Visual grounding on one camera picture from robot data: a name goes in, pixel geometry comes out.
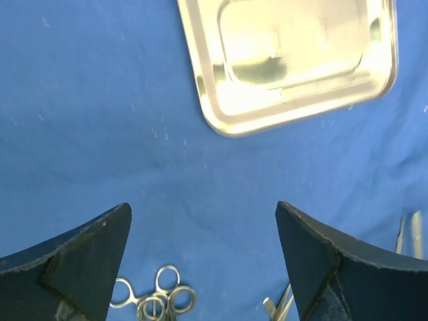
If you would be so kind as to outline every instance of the wrinkled fabric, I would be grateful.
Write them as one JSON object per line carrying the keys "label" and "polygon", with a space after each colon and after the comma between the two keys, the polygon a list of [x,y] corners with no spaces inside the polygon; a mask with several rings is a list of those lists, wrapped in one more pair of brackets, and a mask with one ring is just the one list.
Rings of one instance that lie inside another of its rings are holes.
{"label": "wrinkled fabric", "polygon": [[138,294],[172,263],[198,295],[180,320],[269,320],[261,301],[288,282],[278,201],[389,250],[401,215],[428,211],[426,1],[398,3],[384,98],[238,139],[203,119],[175,1],[0,11],[0,257],[127,202],[120,275]]}

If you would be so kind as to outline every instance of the blue cloth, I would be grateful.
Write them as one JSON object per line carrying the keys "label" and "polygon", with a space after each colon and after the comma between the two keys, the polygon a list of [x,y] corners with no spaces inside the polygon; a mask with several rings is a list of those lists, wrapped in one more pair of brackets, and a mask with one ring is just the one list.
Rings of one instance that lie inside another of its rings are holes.
{"label": "blue cloth", "polygon": [[278,201],[390,250],[400,216],[428,211],[427,1],[399,1],[387,96],[239,139],[202,117],[174,0],[0,12],[0,257],[128,202],[137,293],[173,263],[198,293],[180,320],[268,320],[288,282]]}

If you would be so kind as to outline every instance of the metal tray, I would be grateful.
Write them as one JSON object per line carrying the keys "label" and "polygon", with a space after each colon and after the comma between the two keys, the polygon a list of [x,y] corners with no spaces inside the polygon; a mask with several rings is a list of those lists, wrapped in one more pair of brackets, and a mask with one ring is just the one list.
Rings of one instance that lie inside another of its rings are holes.
{"label": "metal tray", "polygon": [[240,136],[387,93],[395,0],[177,0],[207,122]]}

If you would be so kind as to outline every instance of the black textured material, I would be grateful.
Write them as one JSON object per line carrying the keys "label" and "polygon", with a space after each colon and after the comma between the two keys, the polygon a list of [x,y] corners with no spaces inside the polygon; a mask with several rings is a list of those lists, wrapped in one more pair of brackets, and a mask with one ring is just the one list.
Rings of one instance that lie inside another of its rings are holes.
{"label": "black textured material", "polygon": [[1,321],[105,321],[128,239],[121,204],[90,222],[0,259]]}
{"label": "black textured material", "polygon": [[359,241],[285,202],[276,219],[301,321],[428,319],[428,261]]}

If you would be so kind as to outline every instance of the metal ring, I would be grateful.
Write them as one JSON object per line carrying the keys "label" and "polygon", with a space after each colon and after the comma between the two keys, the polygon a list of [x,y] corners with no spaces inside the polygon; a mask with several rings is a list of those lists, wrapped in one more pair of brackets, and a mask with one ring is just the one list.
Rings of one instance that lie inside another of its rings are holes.
{"label": "metal ring", "polygon": [[129,283],[129,281],[127,279],[124,279],[124,278],[117,278],[116,282],[120,282],[120,283],[125,284],[128,287],[129,295],[128,295],[127,299],[125,299],[119,303],[110,302],[110,306],[114,309],[119,309],[119,308],[123,308],[124,306],[127,306],[128,304],[131,304],[131,303],[136,304],[137,299],[135,298],[134,291],[132,290],[132,286]]}
{"label": "metal ring", "polygon": [[[160,304],[161,311],[160,311],[160,315],[159,316],[153,317],[153,316],[150,316],[148,314],[146,315],[146,313],[147,313],[147,304],[149,302],[151,302],[151,301],[153,301],[153,303],[157,302],[157,303]],[[137,316],[137,318],[138,318],[139,321],[146,321],[146,319],[156,320],[156,321],[163,321],[164,318],[165,318],[165,314],[166,313],[167,313],[167,308],[165,307],[163,301],[160,298],[158,298],[157,296],[149,296],[149,297],[145,298],[144,300],[142,300],[141,302],[139,302],[137,304],[137,307],[136,307],[136,316]]]}
{"label": "metal ring", "polygon": [[175,287],[177,287],[180,284],[180,272],[178,271],[178,269],[173,265],[166,265],[166,266],[161,267],[159,269],[158,273],[156,274],[156,278],[154,280],[154,286],[155,286],[156,292],[168,293],[169,291],[172,291],[175,288],[175,287],[173,287],[172,289],[164,289],[164,288],[161,288],[159,286],[159,278],[160,278],[162,272],[164,272],[165,270],[173,270],[175,272],[175,274],[177,275],[177,284]]}
{"label": "metal ring", "polygon": [[[179,295],[179,293],[181,293],[181,292],[189,292],[191,301],[190,301],[190,304],[186,308],[177,309],[177,308],[175,308],[174,300],[177,297],[177,295]],[[169,303],[169,309],[171,309],[176,314],[186,313],[186,312],[192,310],[196,304],[196,291],[194,291],[194,289],[192,289],[190,286],[179,286],[179,287],[175,288],[173,290],[173,292],[171,293],[168,303]]]}

